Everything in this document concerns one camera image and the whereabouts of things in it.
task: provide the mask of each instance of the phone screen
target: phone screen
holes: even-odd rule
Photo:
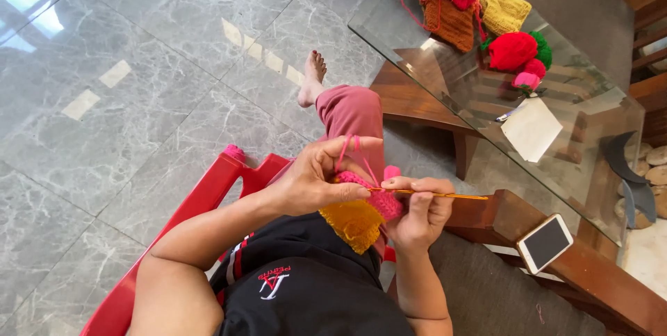
[[[553,219],[532,236],[526,238],[525,244],[539,270],[570,243],[558,220]]]

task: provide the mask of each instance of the foot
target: foot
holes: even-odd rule
[[[327,74],[327,64],[317,51],[312,51],[305,59],[305,77],[297,101],[302,108],[308,108],[315,103],[318,96],[324,91],[322,80]]]

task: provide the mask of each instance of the pink pants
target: pink pants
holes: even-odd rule
[[[322,92],[315,101],[315,107],[326,129],[318,142],[346,135],[382,138],[382,105],[379,95],[365,87],[337,85]],[[368,170],[363,163],[365,157],[378,181],[384,179],[384,148],[362,152],[348,150],[346,155]],[[280,178],[287,168],[289,164],[271,182]],[[388,242],[386,226],[382,224],[379,230],[380,236],[373,246],[380,256],[384,256],[384,247]]]

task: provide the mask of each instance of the marble floor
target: marble floor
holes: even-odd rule
[[[295,101],[305,54],[326,86],[384,61],[347,28],[361,1],[0,0],[0,335],[78,334],[227,144],[295,156],[321,135]],[[455,179],[449,147],[386,127],[407,175],[506,180],[490,145]]]

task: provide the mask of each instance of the hand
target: hand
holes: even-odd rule
[[[442,233],[452,214],[453,198],[433,196],[434,192],[454,193],[449,180],[438,178],[394,177],[382,182],[385,189],[414,190],[406,214],[387,222],[387,234],[400,253],[425,253]]]
[[[355,183],[331,184],[346,137],[308,144],[297,156],[287,172],[270,187],[270,192],[283,214],[298,216],[315,212],[332,203],[366,199],[370,192]],[[382,139],[360,137],[360,148],[369,150],[382,146]],[[354,149],[354,140],[347,149]],[[370,176],[349,157],[344,157],[339,171],[349,170],[371,182]]]

